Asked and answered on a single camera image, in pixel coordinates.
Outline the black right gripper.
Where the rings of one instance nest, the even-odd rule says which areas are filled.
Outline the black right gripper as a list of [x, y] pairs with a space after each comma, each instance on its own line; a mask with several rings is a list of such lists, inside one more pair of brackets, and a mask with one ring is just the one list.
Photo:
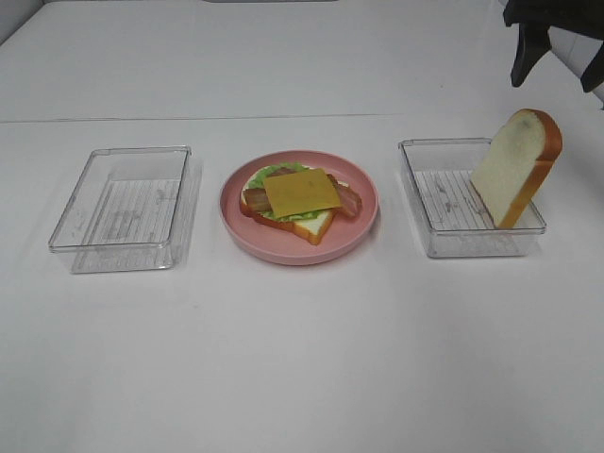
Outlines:
[[[516, 54], [511, 71], [513, 87], [520, 87], [531, 69], [551, 50], [551, 26], [603, 40], [602, 1], [508, 1], [503, 12], [506, 26], [519, 24]], [[604, 80], [604, 44], [580, 76], [584, 92], [592, 92]]]

